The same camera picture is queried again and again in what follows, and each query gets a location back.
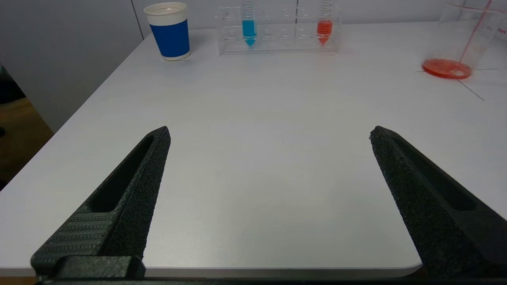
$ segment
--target red liquid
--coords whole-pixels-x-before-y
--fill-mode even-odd
[[[422,63],[422,69],[427,73],[447,79],[465,79],[472,75],[470,66],[450,60],[431,58]]]
[[[333,22],[320,21],[317,27],[318,40],[322,45],[325,45],[331,34],[333,33]]]

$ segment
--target test tube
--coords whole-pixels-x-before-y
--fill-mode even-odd
[[[252,47],[257,40],[257,22],[255,19],[254,0],[241,0],[241,17],[243,20],[243,37],[246,44]]]
[[[317,37],[322,45],[325,45],[333,33],[333,2],[334,0],[320,0],[320,19],[317,27]]]

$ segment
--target test tube rack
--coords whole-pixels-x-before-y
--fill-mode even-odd
[[[243,38],[241,0],[219,0],[215,16],[219,53],[259,54],[337,52],[341,14],[334,0],[333,32],[325,45],[317,38],[320,19],[317,0],[256,0],[257,40],[249,47]]]

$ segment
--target wooden floor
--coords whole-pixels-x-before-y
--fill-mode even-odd
[[[34,285],[35,277],[0,277],[0,285]]]
[[[0,137],[0,180],[8,182],[42,148],[53,132],[27,98],[0,104],[0,127],[6,131],[6,135]]]

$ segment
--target cup rim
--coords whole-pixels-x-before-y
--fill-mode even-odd
[[[157,12],[160,9],[164,8],[178,8],[178,10],[166,10],[164,12]],[[146,7],[143,11],[146,15],[150,16],[166,16],[166,15],[172,15],[172,14],[178,14],[183,12],[187,8],[187,4],[181,3],[181,2],[164,2],[164,3],[157,3],[153,5],[149,5]]]

